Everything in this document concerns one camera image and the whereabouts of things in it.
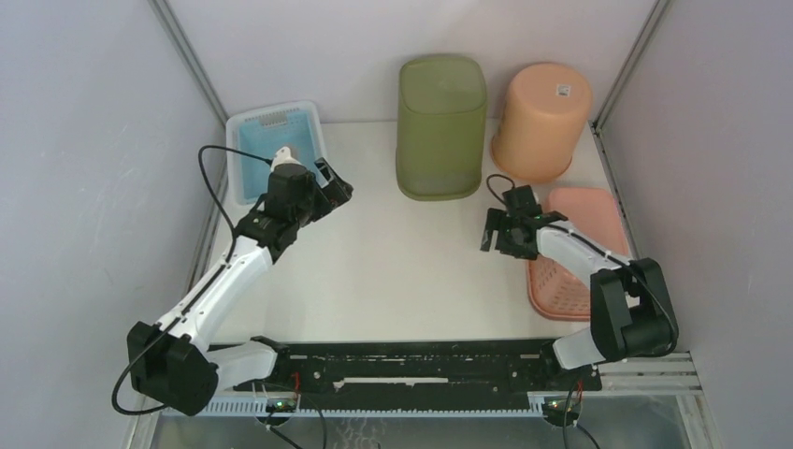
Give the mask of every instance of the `metal frame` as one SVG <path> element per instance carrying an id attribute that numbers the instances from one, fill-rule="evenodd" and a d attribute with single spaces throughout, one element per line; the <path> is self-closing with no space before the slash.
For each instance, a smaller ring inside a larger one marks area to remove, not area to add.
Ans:
<path id="1" fill-rule="evenodd" d="M 149 5 L 157 16 L 157 19 L 159 19 L 160 23 L 163 25 L 163 29 L 168 34 L 171 42 L 174 44 L 174 48 L 179 54 L 179 57 L 187 65 L 201 94 L 207 99 L 209 106 L 212 108 L 212 111 L 215 113 L 221 125 L 225 126 L 225 122 L 228 120 L 228 113 L 223 108 L 223 103 L 212 87 L 207 72 L 198 60 L 195 50 L 193 50 L 193 47 L 190 45 L 190 40 L 188 40 L 187 35 L 184 34 L 184 30 L 181 28 L 179 20 L 177 20 L 173 12 L 173 8 L 167 0 L 149 0 Z"/>
<path id="2" fill-rule="evenodd" d="M 605 101 L 603 101 L 603 106 L 600 108 L 598 117 L 595 119 L 595 124 L 593 125 L 595 136 L 600 134 L 603 126 L 606 124 L 606 122 L 608 122 L 614 106 L 619 100 L 622 92 L 625 90 L 627 82 L 633 75 L 633 71 L 639 64 L 639 61 L 644 55 L 644 51 L 647 49 L 647 46 L 650 44 L 650 41 L 656 34 L 658 27 L 666 16 L 667 11 L 669 11 L 672 3 L 674 3 L 674 0 L 656 0 L 656 3 L 653 5 L 650 15 L 647 16 L 647 20 L 644 22 L 642 30 L 636 37 L 636 42 L 633 43 L 633 47 L 630 49 L 630 53 L 627 55 L 625 63 L 623 64 L 622 69 L 620 69 L 617 79 L 614 81 L 612 89 L 606 96 Z"/>
<path id="3" fill-rule="evenodd" d="M 617 79 L 606 98 L 603 107 L 598 113 L 598 117 L 591 123 L 592 132 L 598 146 L 598 152 L 601 157 L 601 162 L 607 173 L 609 184 L 612 187 L 615 197 L 618 200 L 620 210 L 622 211 L 623 219 L 625 220 L 625 229 L 627 231 L 630 246 L 634 254 L 638 254 L 635 239 L 633 238 L 627 212 L 623 207 L 620 200 L 619 188 L 617 181 L 613 175 L 612 166 L 608 159 L 608 154 L 603 146 L 601 134 L 604 126 L 608 123 L 615 105 L 617 104 L 620 94 L 625 89 L 632 73 L 634 72 L 637 64 L 642 58 L 652 36 L 655 34 L 658 26 L 661 24 L 666 12 L 669 10 L 673 0 L 657 0 L 650 15 L 645 22 L 642 31 L 637 37 L 633 48 L 630 51 Z M 180 58 L 187 65 L 191 71 L 196 84 L 201 90 L 202 95 L 205 96 L 208 103 L 212 107 L 213 112 L 218 120 L 225 124 L 228 119 L 228 114 L 223 108 L 217 93 L 211 86 L 209 77 L 207 76 L 204 68 L 201 66 L 195 51 L 190 45 L 184 31 L 179 25 L 174 12 L 167 0 L 149 0 L 152 10 L 156 13 L 161 24 L 166 29 L 169 37 L 174 43 Z M 223 175 L 218 182 L 217 191 L 223 197 L 227 186 L 225 178 L 225 165 L 223 164 Z M 191 274 L 189 284 L 195 282 L 200 277 L 200 274 L 206 269 L 211 253 L 213 235 L 218 230 L 219 213 L 215 208 L 212 208 L 212 213 L 204 223 L 202 231 L 202 238 L 195 253 L 195 264 Z M 602 391 L 592 391 L 587 394 L 590 396 L 675 396 L 677 397 L 678 406 L 680 408 L 681 416 L 684 419 L 685 432 L 691 442 L 692 447 L 720 449 L 722 446 L 718 440 L 715 431 L 713 419 L 705 402 L 702 393 L 702 388 L 699 383 L 694 365 L 691 361 L 689 354 L 674 354 L 662 358 L 637 358 L 630 359 L 623 362 L 606 364 L 599 368 L 601 381 L 603 382 Z M 499 412 L 472 412 L 472 413 L 407 413 L 398 412 L 383 413 L 377 412 L 377 416 L 538 416 L 541 415 L 541 405 L 546 398 L 557 398 L 566 395 L 566 392 L 560 391 L 536 391 L 527 394 L 527 408 L 517 411 L 499 411 Z M 201 414 L 204 416 L 251 416 L 252 414 L 262 415 L 264 411 L 264 402 L 259 402 L 254 394 L 244 392 L 226 391 L 217 395 L 208 406 L 208 408 Z M 151 402 L 147 398 L 141 397 L 139 406 L 146 405 L 146 402 Z M 352 412 L 344 411 L 327 411 L 325 415 L 350 417 Z M 170 409 L 163 411 L 165 415 L 178 414 Z M 314 412 L 297 412 L 298 415 L 312 415 Z M 148 449 L 159 419 L 159 413 L 154 413 L 148 416 L 140 416 L 132 422 L 128 432 L 128 438 L 124 442 L 123 447 L 127 448 L 141 448 Z"/>

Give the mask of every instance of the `white tabletop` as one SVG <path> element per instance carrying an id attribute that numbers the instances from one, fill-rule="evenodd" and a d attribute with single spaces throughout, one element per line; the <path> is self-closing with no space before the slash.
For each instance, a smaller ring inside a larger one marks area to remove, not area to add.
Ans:
<path id="1" fill-rule="evenodd" d="M 484 176 L 497 173 L 488 150 L 496 127 L 487 124 Z M 487 208 L 500 206 L 484 182 L 464 199 L 413 201 L 397 187 L 396 122 L 324 124 L 323 134 L 328 161 L 354 187 L 353 199 L 300 230 L 239 299 L 216 342 L 256 335 L 318 342 L 518 339 L 586 326 L 539 316 L 526 295 L 526 263 L 479 251 Z M 568 171 L 535 190 L 542 199 L 562 185 L 609 188 L 588 127 Z M 229 198 L 224 204 L 235 223 L 247 212 Z M 229 240 L 221 223 L 212 260 Z"/>

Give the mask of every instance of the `black cable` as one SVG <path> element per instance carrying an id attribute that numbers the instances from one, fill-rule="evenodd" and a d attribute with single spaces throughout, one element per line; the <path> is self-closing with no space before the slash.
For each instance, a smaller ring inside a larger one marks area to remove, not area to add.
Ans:
<path id="1" fill-rule="evenodd" d="M 322 413 L 322 409 L 317 405 L 316 402 L 311 400 L 311 398 L 306 396 L 304 393 L 300 393 L 299 391 L 297 391 L 294 388 L 291 388 L 289 386 L 271 384 L 269 382 L 264 382 L 264 381 L 259 381 L 259 382 L 261 383 L 261 385 L 263 385 L 263 386 L 265 386 L 267 388 L 280 388 L 280 389 L 283 389 L 283 390 L 291 391 L 291 392 L 295 393 L 299 398 L 301 398 L 301 399 L 304 398 L 305 400 L 307 400 L 309 402 L 309 404 L 314 407 L 314 410 L 316 410 L 317 413 L 320 415 L 320 424 L 322 424 L 322 428 L 323 428 L 323 448 L 322 449 L 325 449 L 327 447 L 327 423 L 324 420 L 324 415 Z M 293 442 L 291 442 L 291 444 L 293 445 L 293 447 L 296 447 L 296 448 L 299 449 L 299 446 L 295 446 Z"/>
<path id="2" fill-rule="evenodd" d="M 593 436 L 592 436 L 592 434 L 591 434 L 591 433 L 589 433 L 589 430 L 585 429 L 585 428 L 584 428 L 582 425 L 580 425 L 580 424 L 576 424 L 576 427 L 577 427 L 579 430 L 581 430 L 581 431 L 584 433 L 584 435 L 586 435 L 586 437 L 589 439 L 589 441 L 591 441 L 591 442 L 592 442 L 592 444 L 594 444 L 594 445 L 595 445 L 596 449 L 600 449 L 600 444 L 598 444 L 598 441 L 597 441 L 597 440 L 595 440 L 595 437 L 593 437 Z"/>
<path id="3" fill-rule="evenodd" d="M 497 194 L 496 191 L 493 190 L 493 187 L 490 186 L 490 180 L 492 180 L 494 178 L 499 178 L 499 179 L 502 179 L 502 180 L 509 181 L 510 184 L 512 185 L 512 189 L 515 188 L 515 181 L 513 181 L 512 178 L 510 178 L 508 176 L 504 176 L 504 175 L 502 175 L 500 173 L 496 173 L 496 174 L 490 175 L 490 176 L 487 177 L 487 179 L 484 180 L 484 185 L 487 186 L 487 190 L 489 190 L 490 193 L 493 194 L 493 196 L 496 197 L 498 202 L 503 204 L 504 207 L 506 208 L 507 207 L 507 203 L 504 201 L 504 198 L 502 198 L 499 194 Z"/>
<path id="4" fill-rule="evenodd" d="M 565 442 L 565 449 L 569 449 L 568 443 L 568 413 L 570 413 L 570 402 L 572 401 L 572 392 L 575 391 L 576 385 L 578 382 L 583 379 L 583 375 L 576 376 L 575 379 L 572 381 L 572 385 L 570 386 L 570 391 L 568 391 L 568 397 L 565 399 L 565 410 L 564 410 L 564 417 L 562 418 L 562 440 Z"/>
<path id="5" fill-rule="evenodd" d="M 138 362 L 138 360 L 140 360 L 140 358 L 143 357 L 143 355 L 145 355 L 152 348 L 152 346 L 157 344 L 157 342 L 161 340 L 162 337 L 164 337 L 171 329 L 173 329 L 178 322 L 179 322 L 179 318 L 174 319 L 174 321 L 171 322 L 171 324 L 168 325 L 168 327 L 166 327 L 162 332 L 160 332 L 160 335 L 155 337 L 154 340 L 152 340 L 149 344 L 147 344 L 146 347 L 143 348 L 143 351 L 140 351 L 140 354 L 136 355 L 135 358 L 133 358 L 129 362 L 126 368 L 124 368 L 124 370 L 122 371 L 122 375 L 119 376 L 119 380 L 116 381 L 116 384 L 113 386 L 113 393 L 110 395 L 110 403 L 113 405 L 113 410 L 115 410 L 118 413 L 124 414 L 126 416 L 141 416 L 142 414 L 159 412 L 163 410 L 165 407 L 167 407 L 166 405 L 158 405 L 157 407 L 152 407 L 150 409 L 145 409 L 145 410 L 126 410 L 124 407 L 122 407 L 119 404 L 119 390 L 121 390 L 122 388 L 123 380 L 126 378 L 126 375 L 129 374 L 129 371 L 132 370 L 132 367 Z"/>
<path id="6" fill-rule="evenodd" d="M 269 166 L 272 165 L 272 160 L 266 159 L 265 157 L 257 156 L 255 154 L 251 154 L 249 152 L 241 152 L 233 148 L 222 147 L 219 145 L 204 145 L 203 147 L 201 147 L 200 150 L 198 150 L 198 168 L 201 170 L 201 178 L 204 179 L 204 184 L 207 186 L 207 190 L 209 191 L 209 196 L 212 197 L 212 201 L 215 203 L 215 206 L 218 207 L 218 210 L 220 210 L 223 219 L 228 225 L 229 231 L 231 231 L 231 245 L 228 249 L 228 254 L 225 257 L 225 263 L 228 264 L 231 258 L 233 257 L 234 249 L 237 246 L 237 234 L 234 231 L 234 224 L 231 222 L 231 218 L 228 216 L 228 213 L 223 208 L 223 203 L 221 202 L 220 198 L 218 198 L 217 194 L 215 193 L 215 190 L 212 188 L 211 182 L 209 182 L 207 169 L 206 167 L 204 167 L 204 151 L 206 149 L 216 149 L 216 150 L 223 150 L 225 152 L 233 152 L 246 157 L 250 157 L 252 159 L 262 161 Z M 217 279 L 223 273 L 223 270 L 225 268 L 226 266 L 220 266 L 218 267 L 217 270 L 215 270 L 215 272 L 209 278 L 207 283 L 205 283 L 204 286 L 202 286 L 201 289 L 198 290 L 198 293 L 196 293 L 195 296 L 190 300 L 190 302 L 187 303 L 187 306 L 181 310 L 182 315 L 190 311 L 190 309 L 194 306 L 194 304 L 207 292 L 207 290 L 209 290 L 209 288 L 215 283 L 215 281 L 217 281 Z M 174 321 L 170 325 L 168 325 L 168 327 L 166 327 L 162 332 L 160 332 L 160 335 L 158 335 L 154 340 L 152 340 L 148 345 L 146 345 L 146 347 L 144 347 L 143 350 L 140 351 L 140 353 L 136 355 L 135 358 L 133 358 L 126 366 L 126 368 L 122 371 L 122 374 L 119 376 L 119 379 L 116 381 L 116 384 L 113 386 L 113 392 L 110 395 L 110 403 L 113 406 L 113 410 L 127 416 L 141 416 L 143 414 L 159 412 L 163 410 L 165 407 L 167 407 L 166 405 L 160 405 L 146 410 L 127 410 L 119 404 L 119 391 L 121 390 L 123 380 L 126 378 L 127 374 L 129 374 L 129 371 L 132 370 L 132 367 L 138 362 L 138 360 L 140 360 L 143 357 L 143 355 L 145 355 L 152 348 L 152 346 L 154 346 L 162 337 L 164 337 L 171 329 L 173 329 L 176 326 L 176 324 L 179 322 L 179 319 L 180 318 L 175 318 Z"/>
<path id="7" fill-rule="evenodd" d="M 289 437 L 282 434 L 278 429 L 274 428 L 273 426 L 267 425 L 267 431 L 272 432 L 276 437 L 289 443 L 289 445 L 294 447 L 295 449 L 303 449 L 302 447 L 300 447 L 300 445 L 298 445 L 296 442 L 293 442 Z"/>

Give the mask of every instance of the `white wall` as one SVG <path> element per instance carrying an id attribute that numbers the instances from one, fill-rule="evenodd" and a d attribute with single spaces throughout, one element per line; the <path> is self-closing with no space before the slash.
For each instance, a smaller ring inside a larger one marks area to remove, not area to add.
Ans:
<path id="1" fill-rule="evenodd" d="M 221 127 L 146 2 L 17 1 L 0 136 L 0 445 L 119 447 L 126 333 L 184 292 Z"/>
<path id="2" fill-rule="evenodd" d="M 727 448 L 793 447 L 791 15 L 676 2 L 606 125 Z"/>
<path id="3" fill-rule="evenodd" d="M 529 63 L 573 65 L 594 118 L 654 0 L 171 0 L 229 113 L 297 99 L 324 122 L 394 120 L 399 68 L 429 53 L 482 66 L 490 115 Z"/>

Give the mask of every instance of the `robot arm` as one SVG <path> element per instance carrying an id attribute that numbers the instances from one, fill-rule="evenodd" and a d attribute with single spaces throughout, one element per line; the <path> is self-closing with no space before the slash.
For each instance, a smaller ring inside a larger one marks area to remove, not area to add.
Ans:
<path id="1" fill-rule="evenodd" d="M 558 212 L 543 213 L 531 187 L 504 193 L 506 210 L 487 213 L 482 250 L 522 259 L 548 257 L 590 289 L 590 327 L 555 340 L 541 358 L 552 374 L 629 356 L 670 352 L 677 321 L 661 267 L 652 259 L 612 254 L 579 232 Z M 627 297 L 639 304 L 629 307 Z"/>
<path id="2" fill-rule="evenodd" d="M 324 159 L 316 165 L 328 181 L 325 187 L 288 148 L 279 150 L 267 193 L 239 221 L 222 258 L 153 326 L 133 326 L 127 349 L 136 391 L 194 415 L 216 391 L 270 374 L 277 351 L 265 338 L 218 351 L 210 351 L 209 344 L 240 295 L 277 262 L 299 228 L 350 199 L 353 187 Z"/>

